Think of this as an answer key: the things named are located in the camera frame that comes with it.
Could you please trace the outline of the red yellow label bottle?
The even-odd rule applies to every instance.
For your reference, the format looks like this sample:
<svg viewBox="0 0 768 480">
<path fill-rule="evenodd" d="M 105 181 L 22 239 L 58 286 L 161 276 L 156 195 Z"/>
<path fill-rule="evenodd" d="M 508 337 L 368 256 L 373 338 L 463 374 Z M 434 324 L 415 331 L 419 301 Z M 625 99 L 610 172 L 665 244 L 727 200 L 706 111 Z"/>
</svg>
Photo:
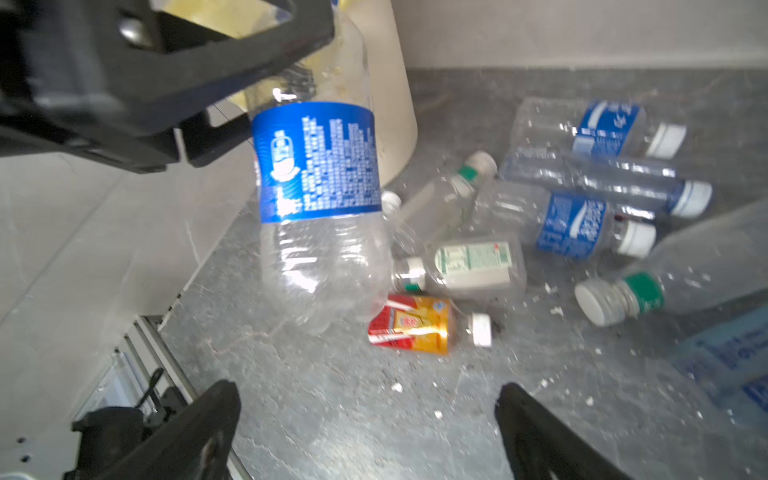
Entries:
<svg viewBox="0 0 768 480">
<path fill-rule="evenodd" d="M 488 314 L 464 313 L 452 300 L 397 294 L 388 297 L 367 335 L 375 346 L 446 356 L 461 343 L 490 349 L 493 328 Z"/>
</svg>

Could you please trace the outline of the clear bottle blue label top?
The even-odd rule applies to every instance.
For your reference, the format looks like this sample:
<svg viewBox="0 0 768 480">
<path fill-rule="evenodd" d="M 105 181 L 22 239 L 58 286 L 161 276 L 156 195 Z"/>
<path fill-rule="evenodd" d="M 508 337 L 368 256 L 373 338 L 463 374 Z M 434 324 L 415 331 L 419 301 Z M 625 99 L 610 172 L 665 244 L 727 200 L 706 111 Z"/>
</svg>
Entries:
<svg viewBox="0 0 768 480">
<path fill-rule="evenodd" d="M 687 133 L 685 125 L 640 104 L 528 97 L 517 109 L 510 140 L 513 149 L 671 159 Z"/>
</svg>

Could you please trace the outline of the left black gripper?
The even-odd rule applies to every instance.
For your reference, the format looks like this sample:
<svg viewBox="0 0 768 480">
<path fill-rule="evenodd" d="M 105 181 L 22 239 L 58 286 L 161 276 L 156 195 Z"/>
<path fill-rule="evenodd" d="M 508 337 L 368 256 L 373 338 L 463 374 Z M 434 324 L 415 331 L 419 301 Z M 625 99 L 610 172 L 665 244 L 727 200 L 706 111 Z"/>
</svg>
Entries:
<svg viewBox="0 0 768 480">
<path fill-rule="evenodd" d="M 114 124 L 134 135 L 150 135 L 182 121 L 187 161 L 195 168 L 245 142 L 251 135 L 246 114 L 214 126 L 202 110 L 310 55 L 335 33 L 328 1 L 272 4 L 292 17 L 245 38 L 172 52 L 119 48 L 113 58 L 113 97 L 119 103 Z M 179 160 L 172 130 L 133 137 L 106 125 L 90 109 L 96 97 L 88 88 L 92 76 L 81 72 L 79 63 L 94 60 L 95 54 L 90 44 L 71 43 L 64 31 L 65 21 L 73 20 L 81 5 L 2 2 L 1 155 L 58 152 L 137 174 L 162 172 Z"/>
</svg>

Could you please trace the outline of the slim clear bottle white cap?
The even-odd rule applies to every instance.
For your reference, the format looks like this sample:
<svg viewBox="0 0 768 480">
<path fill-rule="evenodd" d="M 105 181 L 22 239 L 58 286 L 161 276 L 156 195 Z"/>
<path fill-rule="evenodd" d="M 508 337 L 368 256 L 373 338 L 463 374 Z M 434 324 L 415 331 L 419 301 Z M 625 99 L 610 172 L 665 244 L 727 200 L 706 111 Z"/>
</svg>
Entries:
<svg viewBox="0 0 768 480">
<path fill-rule="evenodd" d="M 381 194 L 381 205 L 384 217 L 389 219 L 400 211 L 402 200 L 396 193 L 390 190 L 383 190 Z"/>
</svg>

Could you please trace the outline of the clear bottle white printed label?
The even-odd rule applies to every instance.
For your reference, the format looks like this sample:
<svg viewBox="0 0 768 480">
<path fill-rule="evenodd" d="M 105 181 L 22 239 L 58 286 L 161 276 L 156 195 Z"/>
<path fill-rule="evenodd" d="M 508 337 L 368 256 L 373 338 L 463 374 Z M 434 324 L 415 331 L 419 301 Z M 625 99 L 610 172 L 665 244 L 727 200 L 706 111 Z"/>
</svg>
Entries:
<svg viewBox="0 0 768 480">
<path fill-rule="evenodd" d="M 521 298 L 527 271 L 514 234 L 469 236 L 442 241 L 395 262 L 392 291 L 453 300 Z"/>
</svg>

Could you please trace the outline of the white ribbed trash bin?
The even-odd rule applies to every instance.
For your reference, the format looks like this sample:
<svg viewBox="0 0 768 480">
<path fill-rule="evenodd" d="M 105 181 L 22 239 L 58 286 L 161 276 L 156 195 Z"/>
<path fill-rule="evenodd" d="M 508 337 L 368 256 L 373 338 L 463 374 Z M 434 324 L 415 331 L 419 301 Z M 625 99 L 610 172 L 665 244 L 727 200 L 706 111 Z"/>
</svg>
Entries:
<svg viewBox="0 0 768 480">
<path fill-rule="evenodd" d="M 231 37 L 250 33 L 270 11 L 265 1 L 154 1 L 154 7 Z M 365 41 L 370 73 L 380 181 L 392 182 L 407 166 L 418 127 L 392 4 L 338 1 Z"/>
</svg>

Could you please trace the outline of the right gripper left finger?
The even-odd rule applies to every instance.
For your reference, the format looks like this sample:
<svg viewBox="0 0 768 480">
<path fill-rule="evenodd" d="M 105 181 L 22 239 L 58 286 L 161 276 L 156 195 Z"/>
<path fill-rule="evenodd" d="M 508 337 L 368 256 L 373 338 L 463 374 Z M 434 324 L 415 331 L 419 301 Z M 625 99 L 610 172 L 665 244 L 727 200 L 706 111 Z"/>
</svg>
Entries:
<svg viewBox="0 0 768 480">
<path fill-rule="evenodd" d="M 220 380 L 101 475 L 103 479 L 229 479 L 241 412 L 236 384 Z"/>
</svg>

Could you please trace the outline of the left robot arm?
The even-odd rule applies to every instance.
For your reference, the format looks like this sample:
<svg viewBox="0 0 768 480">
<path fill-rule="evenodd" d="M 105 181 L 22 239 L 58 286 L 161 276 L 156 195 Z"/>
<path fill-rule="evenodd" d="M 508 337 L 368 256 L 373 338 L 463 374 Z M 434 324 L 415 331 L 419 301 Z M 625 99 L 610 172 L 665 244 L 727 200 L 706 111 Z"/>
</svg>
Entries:
<svg viewBox="0 0 768 480">
<path fill-rule="evenodd" d="M 332 10 L 280 1 L 286 18 L 236 37 L 146 1 L 5 1 L 1 136 L 23 152 L 73 153 L 138 174 L 187 156 L 214 162 L 246 134 L 246 117 L 211 126 L 214 102 L 328 44 Z M 28 434 L 1 463 L 5 479 L 225 479 L 241 403 L 221 380 L 193 400 L 177 387 L 141 405 L 85 413 L 63 437 L 32 450 Z"/>
</svg>

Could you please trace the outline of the clear bottle blue label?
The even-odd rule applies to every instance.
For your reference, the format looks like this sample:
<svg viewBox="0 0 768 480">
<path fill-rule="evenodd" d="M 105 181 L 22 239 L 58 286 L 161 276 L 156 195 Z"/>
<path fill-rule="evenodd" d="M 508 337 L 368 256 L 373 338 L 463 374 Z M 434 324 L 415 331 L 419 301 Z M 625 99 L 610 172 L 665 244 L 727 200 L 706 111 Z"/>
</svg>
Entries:
<svg viewBox="0 0 768 480">
<path fill-rule="evenodd" d="M 342 11 L 325 47 L 245 91 L 260 177 L 260 272 L 283 322 L 320 334 L 383 308 L 392 267 L 364 38 Z"/>
<path fill-rule="evenodd" d="M 685 125 L 640 104 L 528 97 L 517 109 L 510 140 L 513 149 L 671 159 L 687 133 Z"/>
</svg>

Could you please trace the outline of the Pocari Sweat clear bottle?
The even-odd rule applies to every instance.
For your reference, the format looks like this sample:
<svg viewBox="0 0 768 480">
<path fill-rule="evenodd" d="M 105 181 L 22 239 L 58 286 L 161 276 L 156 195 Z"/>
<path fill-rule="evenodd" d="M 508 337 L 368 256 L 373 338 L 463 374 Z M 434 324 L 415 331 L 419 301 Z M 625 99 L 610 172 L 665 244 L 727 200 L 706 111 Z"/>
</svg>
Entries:
<svg viewBox="0 0 768 480">
<path fill-rule="evenodd" d="M 620 219 L 606 201 L 504 180 L 480 189 L 469 222 L 478 231 L 511 232 L 523 244 L 571 259 L 603 251 L 644 258 L 657 236 L 655 226 Z"/>
</svg>

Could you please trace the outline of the soda water bottle blue cap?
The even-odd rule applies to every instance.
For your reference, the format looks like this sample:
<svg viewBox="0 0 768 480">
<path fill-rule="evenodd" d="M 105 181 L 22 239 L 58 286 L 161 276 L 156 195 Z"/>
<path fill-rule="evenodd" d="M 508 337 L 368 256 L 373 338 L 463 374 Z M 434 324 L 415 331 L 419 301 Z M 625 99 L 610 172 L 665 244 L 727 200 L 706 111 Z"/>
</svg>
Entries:
<svg viewBox="0 0 768 480">
<path fill-rule="evenodd" d="M 767 308 L 705 330 L 669 357 L 738 425 L 767 433 Z"/>
</svg>

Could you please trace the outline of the clear crushed bottle blue cap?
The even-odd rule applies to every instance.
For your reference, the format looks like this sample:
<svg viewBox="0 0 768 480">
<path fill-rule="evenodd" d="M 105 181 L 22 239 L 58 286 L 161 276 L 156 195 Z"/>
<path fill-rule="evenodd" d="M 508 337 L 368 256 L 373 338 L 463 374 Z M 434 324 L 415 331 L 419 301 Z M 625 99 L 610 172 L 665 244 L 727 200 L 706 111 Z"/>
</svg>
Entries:
<svg viewBox="0 0 768 480">
<path fill-rule="evenodd" d="M 708 208 L 713 186 L 686 180 L 674 168 L 653 159 L 592 157 L 543 148 L 510 152 L 501 178 L 542 186 L 553 192 L 581 194 L 618 207 L 620 214 L 644 220 L 696 219 Z"/>
</svg>

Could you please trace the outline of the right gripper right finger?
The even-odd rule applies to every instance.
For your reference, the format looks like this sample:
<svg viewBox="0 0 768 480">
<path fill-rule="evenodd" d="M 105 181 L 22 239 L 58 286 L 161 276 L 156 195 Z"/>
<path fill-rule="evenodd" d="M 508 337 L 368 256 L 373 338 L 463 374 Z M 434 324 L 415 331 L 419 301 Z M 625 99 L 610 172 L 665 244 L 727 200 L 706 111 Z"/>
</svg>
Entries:
<svg viewBox="0 0 768 480">
<path fill-rule="evenodd" d="M 494 415 L 516 479 L 630 479 L 517 383 L 501 388 Z"/>
</svg>

